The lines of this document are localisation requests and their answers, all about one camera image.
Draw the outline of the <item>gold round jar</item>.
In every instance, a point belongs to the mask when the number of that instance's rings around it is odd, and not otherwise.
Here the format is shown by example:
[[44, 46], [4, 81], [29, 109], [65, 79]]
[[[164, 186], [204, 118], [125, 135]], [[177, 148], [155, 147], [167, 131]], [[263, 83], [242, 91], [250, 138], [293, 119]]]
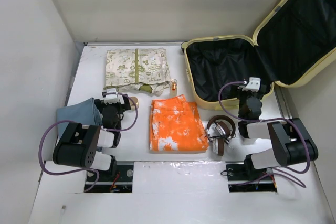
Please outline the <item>gold round jar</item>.
[[130, 101], [131, 110], [135, 111], [139, 108], [139, 101], [138, 101], [137, 97], [130, 97], [129, 101]]

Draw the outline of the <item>brown silver headphones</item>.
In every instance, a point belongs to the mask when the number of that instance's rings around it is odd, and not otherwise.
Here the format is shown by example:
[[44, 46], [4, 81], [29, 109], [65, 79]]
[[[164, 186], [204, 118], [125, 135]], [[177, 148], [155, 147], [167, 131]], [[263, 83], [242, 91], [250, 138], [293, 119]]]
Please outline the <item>brown silver headphones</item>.
[[[211, 126], [215, 125], [216, 135], [211, 136]], [[213, 152], [218, 156], [224, 155], [224, 146], [229, 145], [231, 139], [236, 136], [234, 121], [225, 115], [216, 115], [207, 123], [206, 134], [208, 141], [212, 143]]]

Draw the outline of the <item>cream green printed jacket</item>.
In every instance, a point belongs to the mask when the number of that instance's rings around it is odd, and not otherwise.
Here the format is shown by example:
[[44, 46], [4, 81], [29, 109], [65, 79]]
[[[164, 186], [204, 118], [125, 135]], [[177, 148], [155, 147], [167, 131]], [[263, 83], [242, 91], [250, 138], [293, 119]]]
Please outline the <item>cream green printed jacket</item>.
[[104, 89], [144, 91], [160, 96], [171, 77], [164, 48], [108, 50]]

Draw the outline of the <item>orange white shorts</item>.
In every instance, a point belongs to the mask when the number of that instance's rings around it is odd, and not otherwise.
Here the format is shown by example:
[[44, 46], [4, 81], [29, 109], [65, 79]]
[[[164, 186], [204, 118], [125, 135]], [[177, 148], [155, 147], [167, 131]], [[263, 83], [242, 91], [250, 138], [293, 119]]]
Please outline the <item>orange white shorts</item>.
[[149, 148], [155, 152], [204, 152], [208, 139], [197, 104], [184, 95], [152, 100]]

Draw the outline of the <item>small clear perfume bottle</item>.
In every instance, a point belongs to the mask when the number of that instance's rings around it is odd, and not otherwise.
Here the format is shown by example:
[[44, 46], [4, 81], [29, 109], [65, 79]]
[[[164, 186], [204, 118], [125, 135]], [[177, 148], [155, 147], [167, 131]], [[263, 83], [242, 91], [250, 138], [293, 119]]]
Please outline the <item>small clear perfume bottle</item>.
[[170, 96], [176, 97], [177, 96], [177, 80], [172, 79], [170, 83]]

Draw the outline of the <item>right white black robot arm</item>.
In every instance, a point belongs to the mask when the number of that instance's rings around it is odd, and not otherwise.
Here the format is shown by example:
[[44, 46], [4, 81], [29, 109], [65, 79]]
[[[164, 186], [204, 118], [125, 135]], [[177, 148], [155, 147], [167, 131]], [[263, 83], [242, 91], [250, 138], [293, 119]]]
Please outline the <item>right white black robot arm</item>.
[[269, 168], [310, 164], [318, 158], [318, 148], [299, 118], [278, 118], [274, 121], [260, 119], [263, 106], [261, 99], [266, 92], [264, 85], [258, 91], [252, 91], [242, 84], [236, 90], [239, 99], [240, 135], [245, 139], [260, 138], [271, 141], [270, 149], [245, 157], [243, 173], [247, 179], [257, 179]]

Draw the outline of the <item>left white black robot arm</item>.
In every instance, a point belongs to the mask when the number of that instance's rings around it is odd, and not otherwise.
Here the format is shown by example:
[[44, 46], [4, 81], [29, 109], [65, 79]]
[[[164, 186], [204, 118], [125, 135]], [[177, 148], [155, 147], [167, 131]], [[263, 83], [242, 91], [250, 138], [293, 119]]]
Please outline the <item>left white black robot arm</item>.
[[131, 109], [128, 97], [118, 96], [111, 103], [90, 98], [81, 103], [56, 110], [58, 143], [53, 162], [81, 169], [97, 169], [105, 180], [117, 175], [113, 157], [99, 148], [115, 148], [121, 138], [124, 112]]

